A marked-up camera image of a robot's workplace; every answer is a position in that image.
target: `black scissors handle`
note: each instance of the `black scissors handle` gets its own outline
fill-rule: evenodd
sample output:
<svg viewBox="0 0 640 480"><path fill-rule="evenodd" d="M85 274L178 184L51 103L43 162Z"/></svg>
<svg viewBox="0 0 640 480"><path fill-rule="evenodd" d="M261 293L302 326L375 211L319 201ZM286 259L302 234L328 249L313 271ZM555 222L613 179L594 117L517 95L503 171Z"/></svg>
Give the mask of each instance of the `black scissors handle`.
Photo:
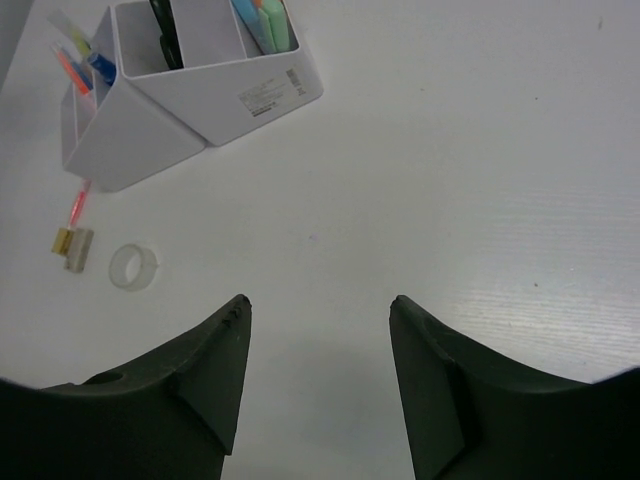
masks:
<svg viewBox="0 0 640 480"><path fill-rule="evenodd" d="M178 43L178 33L173 20L173 12L169 0L149 0L153 14L158 21L160 31L160 48L162 54L171 70L184 68L182 55L180 54L180 44Z"/></svg>

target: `pink pen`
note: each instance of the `pink pen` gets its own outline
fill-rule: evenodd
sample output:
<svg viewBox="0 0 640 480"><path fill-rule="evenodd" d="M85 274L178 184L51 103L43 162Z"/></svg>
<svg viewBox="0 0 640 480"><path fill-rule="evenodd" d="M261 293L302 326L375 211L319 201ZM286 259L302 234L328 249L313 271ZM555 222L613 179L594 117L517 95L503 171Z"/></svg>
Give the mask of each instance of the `pink pen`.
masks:
<svg viewBox="0 0 640 480"><path fill-rule="evenodd" d="M91 180L83 180L82 188L76 195L76 200L73 202L73 207L71 207L71 214L69 215L69 226L67 227L69 230L73 230L78 223L78 219L80 218L80 214L82 213L82 208L84 207L84 202L87 199L87 194L89 193L89 188L91 188Z"/></svg>

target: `label sticker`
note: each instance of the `label sticker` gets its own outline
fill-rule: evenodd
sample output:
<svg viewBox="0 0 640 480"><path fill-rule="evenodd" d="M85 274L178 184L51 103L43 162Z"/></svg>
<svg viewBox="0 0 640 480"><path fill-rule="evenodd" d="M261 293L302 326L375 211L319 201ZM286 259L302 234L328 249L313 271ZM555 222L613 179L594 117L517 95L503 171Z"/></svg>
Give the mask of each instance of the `label sticker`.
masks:
<svg viewBox="0 0 640 480"><path fill-rule="evenodd" d="M295 102L307 91L295 68L291 68L278 77L262 82L242 92L238 98L244 106L257 117L269 110Z"/></svg>

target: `white desk organizer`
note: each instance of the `white desk organizer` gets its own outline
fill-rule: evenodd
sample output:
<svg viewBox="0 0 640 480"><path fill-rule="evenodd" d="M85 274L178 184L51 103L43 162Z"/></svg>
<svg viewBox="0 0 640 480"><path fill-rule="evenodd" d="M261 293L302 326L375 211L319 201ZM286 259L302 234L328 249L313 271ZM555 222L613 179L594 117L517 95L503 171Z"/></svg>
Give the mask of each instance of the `white desk organizer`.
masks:
<svg viewBox="0 0 640 480"><path fill-rule="evenodd" d="M292 51L261 55L230 0L171 4L185 68L169 70L148 1L119 4L93 39L115 61L114 85L93 75L97 110L73 87L62 101L64 169L104 190L189 158L204 149L202 137L222 145L322 95L294 25Z"/></svg>
<svg viewBox="0 0 640 480"><path fill-rule="evenodd" d="M291 18L290 52L261 55L230 0L172 0L184 69L169 70L147 1L115 8L133 85L214 145L222 145L322 95L320 77Z"/></svg>
<svg viewBox="0 0 640 480"><path fill-rule="evenodd" d="M93 40L122 70L112 14L106 12ZM204 139L122 75L117 75L111 88L99 75L93 75L92 81L89 95L95 104L73 86L62 101L62 161L68 172L116 191L204 149Z"/></svg>

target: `tape roll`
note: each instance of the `tape roll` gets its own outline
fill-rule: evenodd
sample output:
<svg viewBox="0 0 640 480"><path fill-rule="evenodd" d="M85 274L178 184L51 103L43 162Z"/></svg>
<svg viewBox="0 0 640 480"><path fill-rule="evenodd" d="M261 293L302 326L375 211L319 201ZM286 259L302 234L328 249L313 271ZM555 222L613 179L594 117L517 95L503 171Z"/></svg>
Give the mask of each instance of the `tape roll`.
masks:
<svg viewBox="0 0 640 480"><path fill-rule="evenodd" d="M149 286L157 268L158 261L152 250L131 243L113 254L109 279L116 287L135 292Z"/></svg>

